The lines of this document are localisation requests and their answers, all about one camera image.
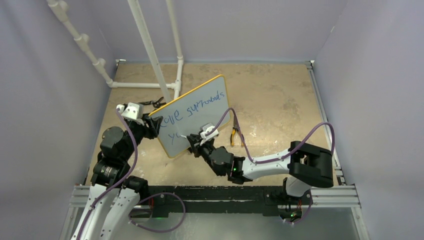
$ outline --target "floor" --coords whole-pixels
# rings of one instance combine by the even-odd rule
[[[176,64],[161,65],[167,83],[175,80]],[[303,64],[185,64],[182,74],[182,94],[207,80],[223,74],[227,81],[228,98],[240,121],[250,154],[269,155],[290,146],[291,141],[301,141],[321,122],[315,92],[309,73]],[[115,81],[125,83],[156,83],[150,64],[120,64]],[[92,156],[88,180],[97,162],[103,131],[112,126],[123,128],[115,115],[118,104],[157,100],[160,89],[114,88],[103,117],[96,147]],[[151,112],[152,107],[145,108]],[[231,124],[220,129],[215,146],[225,146],[236,156],[246,156],[237,143],[231,147]],[[327,148],[323,128],[318,129],[308,143]],[[134,156],[128,161],[131,165]],[[144,139],[138,146],[138,163],[132,175],[147,179],[149,185],[233,185],[226,177],[216,176],[202,158],[188,152],[168,158],[157,139]],[[281,185],[284,175],[266,176],[245,185]]]

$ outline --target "wall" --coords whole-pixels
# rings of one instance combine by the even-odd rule
[[[174,0],[189,62],[315,59],[347,0]],[[140,0],[160,61],[177,61],[165,0]],[[92,0],[90,10],[116,59],[148,61],[127,1]]]
[[[349,0],[314,65],[372,239],[422,239],[424,2]]]
[[[83,0],[69,5],[113,66]],[[58,239],[110,90],[46,1],[0,1],[0,32],[0,239]]]

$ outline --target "pliers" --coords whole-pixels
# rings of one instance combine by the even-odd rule
[[[231,136],[229,137],[229,142],[231,143],[231,147],[234,147],[234,135],[236,135],[236,133],[239,133],[239,125],[237,124],[236,118],[234,118],[234,122],[232,124],[232,132],[231,132]]]

